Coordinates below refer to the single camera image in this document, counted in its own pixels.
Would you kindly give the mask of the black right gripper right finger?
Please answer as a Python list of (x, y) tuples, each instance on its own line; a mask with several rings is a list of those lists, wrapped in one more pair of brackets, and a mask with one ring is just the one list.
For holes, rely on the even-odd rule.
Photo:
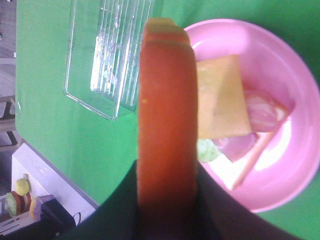
[(242, 206), (212, 179), (201, 164), (198, 164), (197, 189), (208, 239), (299, 239)]

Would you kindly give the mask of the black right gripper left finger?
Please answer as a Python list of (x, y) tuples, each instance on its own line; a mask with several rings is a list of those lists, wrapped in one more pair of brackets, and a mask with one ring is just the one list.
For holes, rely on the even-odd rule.
[(137, 162), (93, 214), (57, 240), (137, 240)]

